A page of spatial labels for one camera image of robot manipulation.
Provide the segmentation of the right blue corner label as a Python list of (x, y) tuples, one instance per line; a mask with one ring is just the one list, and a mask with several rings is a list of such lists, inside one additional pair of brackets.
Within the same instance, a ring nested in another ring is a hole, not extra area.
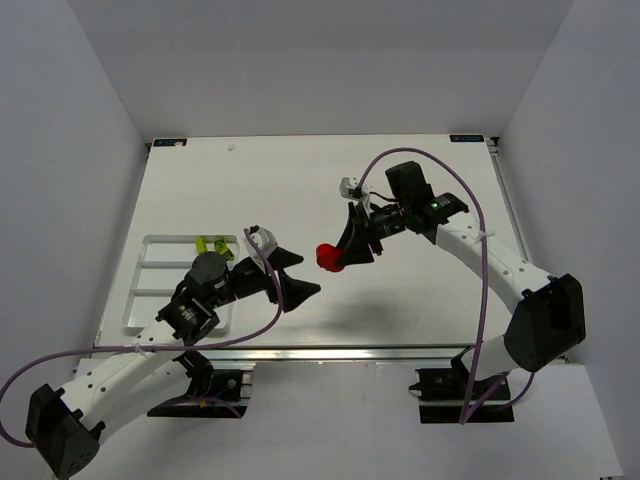
[(450, 134), (449, 139), (452, 143), (484, 143), (483, 135), (478, 134)]

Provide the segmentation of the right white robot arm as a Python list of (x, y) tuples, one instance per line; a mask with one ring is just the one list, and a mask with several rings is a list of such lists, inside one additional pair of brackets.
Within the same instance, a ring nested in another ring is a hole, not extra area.
[(535, 373), (585, 340), (583, 290), (575, 277), (553, 276), (482, 235), (468, 206), (451, 193), (435, 195), (417, 163), (392, 167), (386, 177), (392, 198), (383, 207), (371, 203), (370, 190), (356, 179), (341, 180), (347, 224), (336, 246), (317, 249), (319, 266), (340, 271), (371, 263), (382, 253), (383, 239), (411, 231), (486, 279), (511, 320), (503, 334), (453, 360), (461, 377), (485, 380), (517, 368)]

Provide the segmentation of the blue corner label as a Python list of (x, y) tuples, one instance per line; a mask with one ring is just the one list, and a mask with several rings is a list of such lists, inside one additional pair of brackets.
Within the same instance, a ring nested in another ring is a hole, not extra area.
[(156, 138), (153, 143), (153, 148), (163, 147), (183, 147), (187, 144), (186, 138)]
[(484, 143), (483, 135), (478, 134), (450, 134), (449, 139), (452, 143)]

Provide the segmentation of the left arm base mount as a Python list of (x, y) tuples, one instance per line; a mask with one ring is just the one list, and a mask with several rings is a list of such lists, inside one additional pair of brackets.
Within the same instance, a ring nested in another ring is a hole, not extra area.
[(251, 397), (252, 373), (237, 368), (220, 368), (199, 352), (183, 353), (173, 360), (181, 365), (188, 385), (180, 396), (148, 411), (150, 418), (241, 419)]

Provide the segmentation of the large red rounded lego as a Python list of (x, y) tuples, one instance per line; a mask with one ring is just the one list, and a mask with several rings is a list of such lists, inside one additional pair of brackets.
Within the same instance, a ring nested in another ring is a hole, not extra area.
[(316, 247), (316, 263), (321, 269), (328, 272), (338, 273), (344, 269), (339, 264), (341, 256), (342, 250), (331, 244), (323, 243)]

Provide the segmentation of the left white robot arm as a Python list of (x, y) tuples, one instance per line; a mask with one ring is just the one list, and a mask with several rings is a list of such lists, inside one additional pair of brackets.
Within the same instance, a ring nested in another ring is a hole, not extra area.
[(57, 478), (79, 473), (110, 435), (157, 405), (211, 394), (213, 367), (194, 347), (218, 325), (217, 308), (265, 292), (290, 312), (320, 291), (318, 284), (286, 274), (302, 256), (276, 248), (267, 259), (270, 273), (258, 256), (229, 266), (217, 252), (199, 254), (131, 352), (103, 360), (58, 389), (43, 385), (31, 395), (26, 435)]

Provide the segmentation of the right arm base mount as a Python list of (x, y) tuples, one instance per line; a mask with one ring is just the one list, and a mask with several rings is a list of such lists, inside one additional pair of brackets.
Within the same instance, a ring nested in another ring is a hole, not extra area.
[[(466, 393), (466, 381), (452, 368), (422, 368), (416, 370), (417, 381), (408, 392), (417, 398), (420, 423), (426, 425), (458, 424)], [(515, 421), (513, 408), (508, 406), (511, 391), (504, 376), (496, 375), (476, 381), (469, 408), (491, 392), (485, 402), (470, 416), (469, 423), (498, 424)]]

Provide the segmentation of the left blue corner label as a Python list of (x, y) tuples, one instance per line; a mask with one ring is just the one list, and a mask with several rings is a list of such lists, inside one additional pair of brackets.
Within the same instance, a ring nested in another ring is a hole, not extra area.
[(186, 138), (156, 138), (153, 143), (153, 148), (163, 147), (183, 147), (187, 144)]

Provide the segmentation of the green lego brick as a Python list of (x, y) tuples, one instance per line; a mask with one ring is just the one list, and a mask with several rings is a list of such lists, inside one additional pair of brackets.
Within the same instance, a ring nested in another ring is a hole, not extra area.
[(207, 253), (209, 251), (207, 240), (202, 236), (199, 236), (199, 237), (196, 238), (195, 246), (196, 246), (196, 250), (197, 250), (198, 254), (204, 254), (204, 253)]
[(222, 255), (227, 262), (235, 259), (235, 254), (229, 247), (229, 244), (225, 238), (218, 238), (213, 241), (215, 251)]

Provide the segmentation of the white divided sorting tray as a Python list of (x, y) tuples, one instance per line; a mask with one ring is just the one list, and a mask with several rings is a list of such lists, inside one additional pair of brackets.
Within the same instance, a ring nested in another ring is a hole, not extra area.
[(234, 235), (148, 235), (138, 255), (123, 314), (124, 332), (134, 336), (154, 320), (157, 312), (169, 303), (193, 261), (199, 255), (195, 240), (207, 240), (208, 252), (215, 251), (213, 241), (225, 238), (235, 254), (233, 267), (242, 249)]

